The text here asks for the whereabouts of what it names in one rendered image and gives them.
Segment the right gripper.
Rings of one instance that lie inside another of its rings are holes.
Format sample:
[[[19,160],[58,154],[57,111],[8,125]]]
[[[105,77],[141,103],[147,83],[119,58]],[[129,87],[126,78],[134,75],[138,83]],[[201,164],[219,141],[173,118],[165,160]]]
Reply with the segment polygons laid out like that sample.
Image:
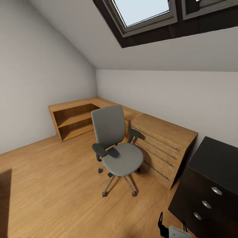
[[[161,212],[161,215],[160,215],[160,218],[159,218],[159,222],[158,222],[158,227],[160,228],[160,235],[165,237],[165,238],[169,238],[169,228],[166,228],[162,224],[162,219],[163,219],[163,212]],[[183,221],[183,231],[188,233],[186,225],[185,225],[185,221]]]

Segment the swivel chair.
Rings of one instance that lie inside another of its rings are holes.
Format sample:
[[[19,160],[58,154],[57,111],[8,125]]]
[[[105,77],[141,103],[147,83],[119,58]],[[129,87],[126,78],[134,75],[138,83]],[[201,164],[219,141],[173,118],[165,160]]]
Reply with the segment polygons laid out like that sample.
[[[94,152],[96,152],[97,161],[103,162],[104,167],[101,169],[108,169],[108,176],[112,177],[108,186],[102,193],[106,197],[106,191],[111,182],[117,177],[124,177],[132,190],[132,196],[136,196],[136,192],[127,180],[126,176],[135,172],[141,172],[139,168],[144,160],[142,151],[131,144],[133,137],[140,138],[141,135],[134,129],[128,129],[131,135],[127,143],[118,144],[123,141],[126,126],[122,105],[114,104],[91,112],[93,128],[96,135],[97,143],[92,145]]]

